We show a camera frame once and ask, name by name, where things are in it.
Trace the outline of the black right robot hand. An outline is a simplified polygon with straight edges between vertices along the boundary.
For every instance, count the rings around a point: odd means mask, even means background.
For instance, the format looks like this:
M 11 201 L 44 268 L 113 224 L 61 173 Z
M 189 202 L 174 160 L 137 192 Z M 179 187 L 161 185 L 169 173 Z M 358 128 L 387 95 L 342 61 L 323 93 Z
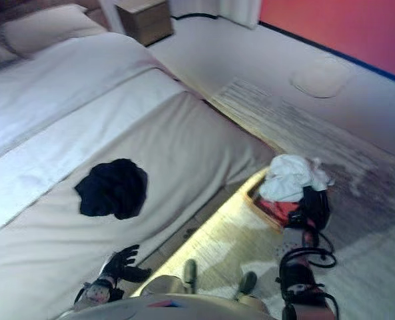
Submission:
M 316 191 L 311 186 L 303 188 L 303 198 L 298 208 L 288 213 L 289 225 L 312 225 L 316 230 L 323 230 L 330 219 L 330 208 L 326 190 Z

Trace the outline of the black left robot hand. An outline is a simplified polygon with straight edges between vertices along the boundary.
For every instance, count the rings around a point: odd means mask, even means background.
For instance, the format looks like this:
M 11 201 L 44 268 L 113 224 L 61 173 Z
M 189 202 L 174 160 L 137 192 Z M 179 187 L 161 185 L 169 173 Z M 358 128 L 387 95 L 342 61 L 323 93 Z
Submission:
M 136 244 L 114 253 L 101 269 L 100 275 L 111 277 L 115 281 L 119 279 L 131 283 L 143 283 L 146 281 L 150 277 L 152 270 L 134 266 L 139 248 L 140 245 Z

